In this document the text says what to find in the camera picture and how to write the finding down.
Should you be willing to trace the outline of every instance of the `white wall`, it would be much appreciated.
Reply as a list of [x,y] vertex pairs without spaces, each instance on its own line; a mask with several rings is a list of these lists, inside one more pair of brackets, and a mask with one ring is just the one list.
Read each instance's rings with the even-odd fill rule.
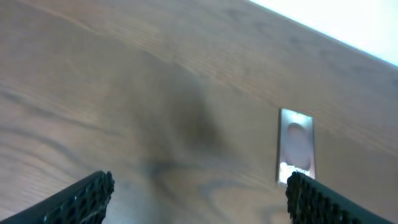
[[398,65],[398,0],[251,0]]

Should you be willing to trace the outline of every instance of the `metal plate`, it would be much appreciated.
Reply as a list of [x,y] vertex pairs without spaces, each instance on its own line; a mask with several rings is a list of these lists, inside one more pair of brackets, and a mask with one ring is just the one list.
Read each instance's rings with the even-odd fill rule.
[[294,171],[315,179],[313,119],[305,114],[281,108],[277,182],[286,184]]

